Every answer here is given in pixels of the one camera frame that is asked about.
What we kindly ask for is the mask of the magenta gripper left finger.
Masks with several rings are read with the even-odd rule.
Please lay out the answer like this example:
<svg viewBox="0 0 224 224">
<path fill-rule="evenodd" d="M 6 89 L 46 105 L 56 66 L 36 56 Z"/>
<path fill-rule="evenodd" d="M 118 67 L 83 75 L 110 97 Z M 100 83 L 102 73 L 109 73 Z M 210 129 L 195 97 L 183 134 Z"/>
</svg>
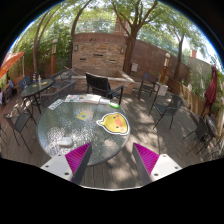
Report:
<svg viewBox="0 0 224 224">
<path fill-rule="evenodd" d="M 79 185 L 92 153 L 91 143 L 73 149 L 66 155 L 57 153 L 42 169 Z"/>
</svg>

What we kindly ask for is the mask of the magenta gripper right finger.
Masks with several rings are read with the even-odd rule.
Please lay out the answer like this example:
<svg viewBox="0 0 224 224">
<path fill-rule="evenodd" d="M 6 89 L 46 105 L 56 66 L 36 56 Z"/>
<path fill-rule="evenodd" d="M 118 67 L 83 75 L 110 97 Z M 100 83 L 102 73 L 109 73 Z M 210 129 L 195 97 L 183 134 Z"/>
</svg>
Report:
<svg viewBox="0 0 224 224">
<path fill-rule="evenodd" d="M 143 185 L 181 170 L 181 167 L 167 154 L 157 154 L 140 144 L 133 144 L 132 153 Z"/>
</svg>

